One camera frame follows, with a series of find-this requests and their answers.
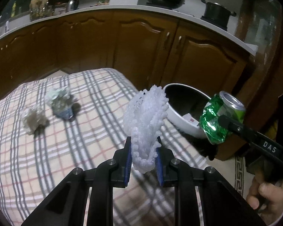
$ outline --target sleeve cuff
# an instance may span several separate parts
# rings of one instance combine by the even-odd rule
[[[269,226],[277,225],[277,223],[281,220],[282,217],[283,217],[283,212],[282,212],[281,216],[276,221],[274,221],[272,224],[270,224]]]

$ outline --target plaid tablecloth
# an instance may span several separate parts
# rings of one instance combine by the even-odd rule
[[[73,122],[53,116],[44,103],[51,88],[68,86],[81,110]],[[28,215],[75,167],[97,167],[124,146],[122,115],[136,88],[114,69],[24,83],[0,101],[0,209],[11,225]],[[50,125],[27,135],[20,122],[24,106],[40,104]],[[165,121],[162,142],[175,157],[204,168],[206,159]],[[160,188],[155,171],[132,168],[126,189],[114,189],[115,225],[173,225],[174,190]]]

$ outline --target crushed green can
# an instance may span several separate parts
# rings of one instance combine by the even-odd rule
[[[218,124],[218,118],[226,115],[234,120],[243,122],[244,105],[227,92],[221,91],[206,104],[199,119],[200,127],[204,130],[211,144],[223,143],[230,132]]]

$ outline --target kitchen countertop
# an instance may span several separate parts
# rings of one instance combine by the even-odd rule
[[[209,28],[213,31],[216,31],[217,33],[225,36],[226,38],[230,39],[231,41],[233,41],[234,43],[236,43],[237,45],[239,45],[240,47],[245,49],[251,55],[253,55],[253,56],[256,55],[256,51],[254,51],[252,48],[250,48],[246,43],[239,40],[237,37],[233,36],[232,34],[228,33],[227,31],[224,31],[221,28],[219,28],[215,25],[212,25],[212,24],[210,24],[206,21],[198,19],[198,18],[196,18],[192,15],[180,13],[180,12],[177,12],[177,11],[174,11],[174,10],[169,10],[169,9],[164,9],[164,8],[159,8],[159,7],[153,7],[153,6],[142,6],[142,5],[103,5],[103,6],[82,8],[82,9],[78,9],[78,10],[71,11],[71,12],[68,12],[68,13],[63,13],[61,15],[56,15],[56,16],[51,16],[51,17],[48,17],[48,18],[38,19],[38,20],[35,20],[35,21],[32,21],[32,22],[29,22],[27,24],[21,25],[21,26],[14,28],[14,29],[8,31],[7,33],[4,33],[3,35],[1,35],[0,39],[5,37],[6,35],[13,33],[14,31],[17,31],[17,30],[19,30],[23,27],[28,26],[28,25],[32,25],[32,24],[39,23],[39,22],[42,22],[42,21],[45,21],[45,20],[49,20],[49,19],[56,19],[56,18],[66,16],[66,15],[69,15],[69,14],[86,12],[86,11],[91,11],[91,10],[101,10],[101,9],[138,9],[138,10],[167,14],[167,15],[175,16],[175,17],[178,17],[178,18],[181,18],[181,19],[186,19],[186,20],[189,20],[189,21],[194,22],[196,24],[203,25],[204,27]]]

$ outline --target metal screw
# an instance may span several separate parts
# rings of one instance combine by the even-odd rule
[[[214,173],[216,172],[216,169],[214,167],[207,167],[206,170],[209,172],[209,173]]]
[[[174,165],[178,165],[180,163],[180,159],[177,159],[177,158],[173,158],[171,160],[171,162],[174,164]]]
[[[116,160],[115,159],[109,159],[109,160],[107,160],[107,163],[109,165],[114,165],[116,163]]]
[[[83,171],[82,168],[76,167],[75,169],[72,170],[72,173],[75,175],[80,174]]]

